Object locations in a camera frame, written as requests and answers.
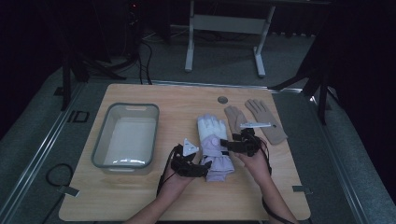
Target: metal stand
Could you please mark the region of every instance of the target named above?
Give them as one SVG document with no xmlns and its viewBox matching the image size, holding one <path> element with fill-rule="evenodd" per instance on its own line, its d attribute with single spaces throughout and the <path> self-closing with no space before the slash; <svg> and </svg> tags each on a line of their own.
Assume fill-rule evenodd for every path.
<svg viewBox="0 0 396 224">
<path fill-rule="evenodd" d="M 41 16 L 43 17 L 45 23 L 49 27 L 60 51 L 63 55 L 62 67 L 63 67 L 63 91 L 64 102 L 62 105 L 62 110 L 65 110 L 70 103 L 71 99 L 71 81 L 70 81 L 70 70 L 76 77 L 77 81 L 87 82 L 89 79 L 89 74 L 84 63 L 88 63 L 90 66 L 101 71 L 108 77 L 114 79 L 125 79 L 125 77 L 120 77 L 117 74 L 109 71 L 101 64 L 85 56 L 83 53 L 78 52 L 73 47 L 72 42 L 67 38 L 66 30 L 62 25 L 57 22 L 56 17 L 53 14 L 52 9 L 47 4 L 46 0 L 35 0 L 35 5 L 37 6 Z"/>
<path fill-rule="evenodd" d="M 259 20 L 248 18 L 198 15 L 194 14 L 194 1 L 191 0 L 190 3 L 190 31 L 185 66 L 186 72 L 192 71 L 192 61 L 194 53 L 194 30 L 207 30 L 261 35 L 260 43 L 257 47 L 253 48 L 253 53 L 256 61 L 258 76 L 265 76 L 264 65 L 262 62 L 262 47 L 264 45 L 265 38 L 268 35 L 268 30 L 271 25 L 271 20 L 274 15 L 275 7 L 270 7 L 270 11 L 267 15 L 266 20 Z"/>
<path fill-rule="evenodd" d="M 296 76 L 273 87 L 268 87 L 269 90 L 280 91 L 299 80 L 308 78 L 303 93 L 305 96 L 312 97 L 320 87 L 318 116 L 324 125 L 326 124 L 325 108 L 330 76 L 337 60 L 342 56 L 346 46 L 345 36 L 353 28 L 350 23 L 355 14 L 355 11 L 348 10 L 348 7 L 334 6 L 307 52 Z"/>
</svg>

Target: black strap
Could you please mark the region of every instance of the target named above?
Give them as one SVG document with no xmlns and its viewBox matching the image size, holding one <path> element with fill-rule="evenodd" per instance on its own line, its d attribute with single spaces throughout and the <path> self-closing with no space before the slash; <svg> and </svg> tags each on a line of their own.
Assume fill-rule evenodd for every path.
<svg viewBox="0 0 396 224">
<path fill-rule="evenodd" d="M 264 197 L 262 197 L 262 206 L 264 207 L 265 211 L 268 213 L 268 215 L 270 215 L 271 217 L 273 217 L 274 219 L 284 223 L 284 224 L 293 224 L 290 221 L 287 221 L 285 218 L 283 217 L 279 217 L 277 214 L 275 214 L 273 211 L 271 211 L 271 209 L 268 207 L 268 205 L 265 203 L 264 201 Z"/>
</svg>

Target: forearm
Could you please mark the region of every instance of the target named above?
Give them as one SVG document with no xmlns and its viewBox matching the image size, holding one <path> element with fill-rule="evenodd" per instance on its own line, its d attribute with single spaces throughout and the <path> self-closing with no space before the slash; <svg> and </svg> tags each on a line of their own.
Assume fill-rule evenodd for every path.
<svg viewBox="0 0 396 224">
<path fill-rule="evenodd" d="M 271 177 L 265 179 L 260 184 L 260 189 L 262 191 L 262 197 L 268 208 L 279 217 L 286 219 L 292 223 L 298 223 L 293 213 L 289 210 L 285 201 L 279 193 L 274 181 Z M 272 216 L 268 216 L 270 223 L 282 223 L 279 220 L 275 219 Z"/>
<path fill-rule="evenodd" d="M 154 201 L 152 201 L 146 207 L 136 213 L 133 217 L 125 221 L 124 224 L 156 223 L 172 203 L 173 200 L 167 199 L 165 197 L 156 198 Z"/>
</svg>

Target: translucent container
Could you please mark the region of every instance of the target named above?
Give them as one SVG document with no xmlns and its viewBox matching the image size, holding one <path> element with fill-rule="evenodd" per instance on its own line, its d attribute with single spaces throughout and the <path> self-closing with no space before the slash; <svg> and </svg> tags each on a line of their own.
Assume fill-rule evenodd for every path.
<svg viewBox="0 0 396 224">
<path fill-rule="evenodd" d="M 148 174 L 159 115 L 154 104 L 111 105 L 93 149 L 93 165 L 108 174 Z"/>
</svg>

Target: glove finger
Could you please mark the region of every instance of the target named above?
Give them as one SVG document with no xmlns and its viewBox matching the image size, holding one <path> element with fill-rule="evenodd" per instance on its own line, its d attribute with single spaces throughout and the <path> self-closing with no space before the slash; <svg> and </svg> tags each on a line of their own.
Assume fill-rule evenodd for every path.
<svg viewBox="0 0 396 224">
<path fill-rule="evenodd" d="M 222 119 L 219 121 L 219 138 L 227 139 L 227 129 L 225 127 L 225 122 Z"/>
<path fill-rule="evenodd" d="M 265 103 L 263 101 L 259 101 L 257 99 L 254 99 L 254 103 L 256 106 L 259 108 L 260 112 L 267 112 L 267 107 L 265 106 Z"/>
<path fill-rule="evenodd" d="M 230 126 L 231 133 L 237 133 L 235 129 L 236 115 L 234 113 L 234 106 L 227 106 L 224 108 L 225 115 L 227 116 L 228 125 Z"/>
<path fill-rule="evenodd" d="M 253 114 L 257 114 L 260 112 L 259 108 L 256 106 L 253 100 L 249 99 L 245 102 L 245 106 L 249 109 Z"/>
<path fill-rule="evenodd" d="M 237 130 L 237 133 L 241 132 L 241 124 L 243 123 L 248 123 L 248 120 L 245 118 L 244 114 L 240 114 L 235 121 L 235 129 Z"/>
<path fill-rule="evenodd" d="M 213 125 L 213 129 L 215 131 L 219 131 L 220 130 L 220 124 L 219 124 L 219 120 L 216 117 L 212 116 L 212 125 Z"/>
<path fill-rule="evenodd" d="M 206 126 L 206 128 L 208 128 L 208 129 L 213 128 L 213 116 L 210 115 L 210 114 L 205 114 L 204 118 L 205 118 L 205 126 Z"/>
<path fill-rule="evenodd" d="M 212 132 L 211 130 L 207 128 L 206 122 L 205 122 L 205 117 L 200 116 L 197 119 L 197 124 L 198 124 L 198 134 L 199 134 L 199 139 L 202 141 L 206 137 L 208 137 Z"/>
<path fill-rule="evenodd" d="M 264 101 L 260 101 L 260 107 L 262 108 L 263 111 L 268 112 L 270 111 L 268 109 L 268 106 L 264 103 Z"/>
</svg>

